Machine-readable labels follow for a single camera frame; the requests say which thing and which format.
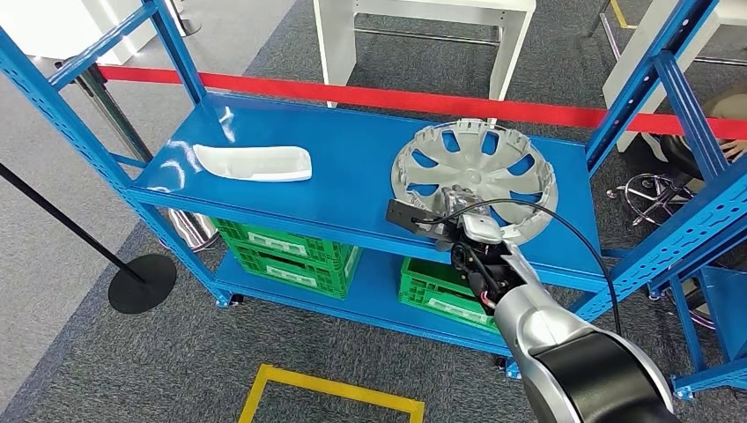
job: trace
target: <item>black cable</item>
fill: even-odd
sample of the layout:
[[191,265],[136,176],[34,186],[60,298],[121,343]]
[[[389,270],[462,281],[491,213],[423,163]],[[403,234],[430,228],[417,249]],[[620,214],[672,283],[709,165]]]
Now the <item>black cable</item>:
[[488,285],[491,286],[491,289],[493,291],[495,292],[500,291],[500,287],[498,286],[498,283],[495,281],[495,279],[492,278],[488,270],[485,268],[485,265],[483,264],[483,262],[481,262],[480,259],[477,257],[477,254],[475,254],[475,250],[472,249],[472,247],[469,246],[468,244],[461,242],[461,241],[457,242],[455,246],[459,246],[464,251],[467,251],[468,254],[470,255],[470,258],[472,259],[472,262],[474,262],[475,265],[477,266],[477,271],[479,271],[480,274],[483,275],[485,282],[487,282]]
[[464,207],[460,211],[455,211],[454,213],[449,214],[448,216],[445,216],[443,218],[438,219],[418,219],[413,218],[412,221],[415,223],[425,223],[429,225],[438,225],[439,223],[446,222],[448,220],[451,220],[453,218],[457,218],[459,216],[462,216],[464,213],[469,212],[472,209],[476,209],[477,207],[482,207],[484,205],[489,204],[499,204],[499,203],[511,203],[511,204],[520,204],[520,205],[527,205],[535,210],[539,210],[540,212],[545,212],[549,215],[551,215],[554,219],[557,219],[560,223],[565,225],[568,229],[573,232],[576,237],[578,237],[581,242],[586,245],[586,248],[591,252],[592,256],[594,256],[594,259],[599,264],[599,268],[602,269],[602,274],[604,275],[604,279],[607,281],[607,288],[610,290],[610,297],[612,300],[612,314],[615,318],[615,332],[619,336],[623,336],[622,329],[620,328],[620,310],[618,309],[618,296],[615,293],[615,286],[612,284],[612,276],[610,275],[610,271],[607,270],[607,267],[604,265],[604,261],[602,260],[602,255],[600,255],[596,250],[594,249],[594,246],[591,245],[591,242],[586,239],[586,237],[578,230],[575,226],[571,225],[567,220],[561,218],[556,212],[549,210],[542,205],[534,204],[529,201],[523,201],[523,200],[514,200],[513,198],[493,198],[493,200],[486,200],[481,201],[479,203],[474,203],[472,205],[468,205],[467,207]]

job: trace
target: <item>shelf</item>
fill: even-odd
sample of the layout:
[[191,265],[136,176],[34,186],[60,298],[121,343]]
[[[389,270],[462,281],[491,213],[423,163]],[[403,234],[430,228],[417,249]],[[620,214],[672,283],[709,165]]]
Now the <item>shelf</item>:
[[711,266],[701,270],[700,289],[714,319],[727,361],[747,353],[747,273]]
[[[258,226],[448,263],[448,253],[384,218],[395,156],[432,122],[212,93],[196,106],[130,188],[138,200]],[[533,137],[555,167],[558,212],[595,245],[598,235],[582,145]],[[204,171],[192,145],[299,145],[314,176],[245,182]],[[597,292],[606,285],[584,245],[551,222],[521,248],[544,282]]]
[[366,250],[344,301],[246,273],[229,251],[214,284],[232,293],[304,308],[384,329],[435,339],[499,355],[510,355],[503,339],[487,330],[458,323],[397,300],[402,258]]

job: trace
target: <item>green crate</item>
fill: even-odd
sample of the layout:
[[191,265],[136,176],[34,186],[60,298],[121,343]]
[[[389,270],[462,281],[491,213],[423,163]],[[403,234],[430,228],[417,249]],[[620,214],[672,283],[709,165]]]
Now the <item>green crate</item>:
[[399,301],[480,329],[498,332],[466,280],[450,265],[405,258]]
[[229,243],[229,247],[245,271],[340,300],[348,293],[362,252],[358,247],[351,247],[339,266],[319,266],[304,263],[292,255],[259,250],[246,242]]
[[266,227],[243,225],[225,219],[211,218],[226,242],[250,243],[264,251],[275,251],[306,259],[307,263],[338,267],[348,257],[352,246],[311,236],[288,234]]

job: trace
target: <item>red stanchion rope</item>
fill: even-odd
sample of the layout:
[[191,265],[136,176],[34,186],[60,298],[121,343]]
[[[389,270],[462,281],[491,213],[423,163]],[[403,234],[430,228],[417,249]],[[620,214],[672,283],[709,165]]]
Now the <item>red stanchion rope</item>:
[[[180,84],[176,70],[100,66],[104,78],[121,81]],[[411,93],[359,86],[324,85],[314,82],[240,77],[216,73],[200,74],[203,84],[240,93],[270,95],[298,100],[335,101],[343,104],[458,115],[496,118],[501,121],[532,122],[576,128],[596,128],[606,110],[577,108],[524,101],[496,101],[456,95]],[[747,139],[747,121],[708,119],[715,136],[725,139]],[[674,115],[638,114],[627,128],[636,132],[683,135]]]

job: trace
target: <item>white desk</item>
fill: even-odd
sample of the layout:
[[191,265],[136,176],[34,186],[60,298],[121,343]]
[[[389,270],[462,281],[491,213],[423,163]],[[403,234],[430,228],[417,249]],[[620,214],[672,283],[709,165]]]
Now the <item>white desk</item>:
[[[67,59],[93,44],[140,5],[140,0],[2,2],[0,25],[27,55]],[[123,64],[155,36],[155,28],[147,22],[97,62]]]
[[314,0],[324,83],[347,85],[356,63],[356,13],[443,20],[500,28],[489,98],[503,100],[535,8],[536,0]]
[[[676,3],[677,0],[654,0],[648,7],[648,11],[646,11],[646,15],[640,21],[638,29],[632,35],[632,38],[625,47],[625,51],[620,56],[620,60],[618,60],[618,63],[612,69],[610,76],[607,77],[607,81],[604,83],[602,90],[607,107],[617,98],[625,81],[627,81],[635,66],[640,62],[646,48],[651,44]],[[692,37],[690,44],[687,45],[683,54],[677,59],[677,64],[679,64],[682,71],[686,71],[690,67],[690,64],[700,53],[700,50],[714,36],[716,30],[723,25],[747,26],[747,1],[721,0],[716,5],[714,12],[706,19],[703,26]],[[662,104],[665,97],[666,93],[660,83],[651,96],[648,97],[648,100],[643,103],[640,112],[654,113],[659,105]],[[624,133],[618,140],[618,150],[624,152],[636,135],[638,135],[637,132]],[[662,149],[659,144],[653,139],[647,139],[647,142],[651,145],[656,157],[663,160]]]

